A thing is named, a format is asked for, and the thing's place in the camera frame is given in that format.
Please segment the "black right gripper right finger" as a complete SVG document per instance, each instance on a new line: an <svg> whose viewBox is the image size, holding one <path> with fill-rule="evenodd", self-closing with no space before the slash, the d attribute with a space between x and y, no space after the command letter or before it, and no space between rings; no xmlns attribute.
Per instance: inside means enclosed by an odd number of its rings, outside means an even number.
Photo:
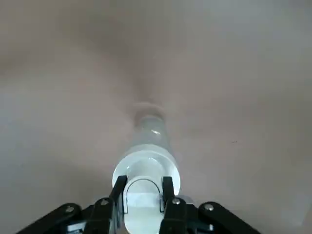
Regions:
<svg viewBox="0 0 312 234"><path fill-rule="evenodd" d="M260 234L219 203L208 201L196 207L177 197L170 176L163 178L162 189L164 217L160 234Z"/></svg>

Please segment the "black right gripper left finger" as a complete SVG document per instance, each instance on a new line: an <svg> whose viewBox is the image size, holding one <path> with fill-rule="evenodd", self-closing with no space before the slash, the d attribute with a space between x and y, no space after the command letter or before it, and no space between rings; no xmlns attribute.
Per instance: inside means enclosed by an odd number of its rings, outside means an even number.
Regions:
<svg viewBox="0 0 312 234"><path fill-rule="evenodd" d="M117 178L108 197L82 209L65 203L34 221L19 234L115 234L123 216L123 191L127 176Z"/></svg>

